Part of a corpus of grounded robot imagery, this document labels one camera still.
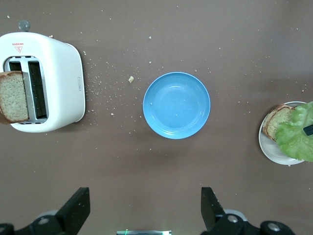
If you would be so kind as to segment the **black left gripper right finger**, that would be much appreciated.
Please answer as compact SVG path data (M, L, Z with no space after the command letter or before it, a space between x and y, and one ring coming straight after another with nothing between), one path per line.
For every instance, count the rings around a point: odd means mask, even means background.
M264 221L255 227L239 211L224 210L210 187L201 188L201 215L206 226L203 235L293 235L287 225Z

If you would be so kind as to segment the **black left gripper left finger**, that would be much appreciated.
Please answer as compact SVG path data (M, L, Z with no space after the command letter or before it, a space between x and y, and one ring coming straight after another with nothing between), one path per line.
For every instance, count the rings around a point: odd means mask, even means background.
M2 235L76 235L89 214L89 188L79 188L55 215L40 216L19 230L15 230L12 224L2 223L0 233Z

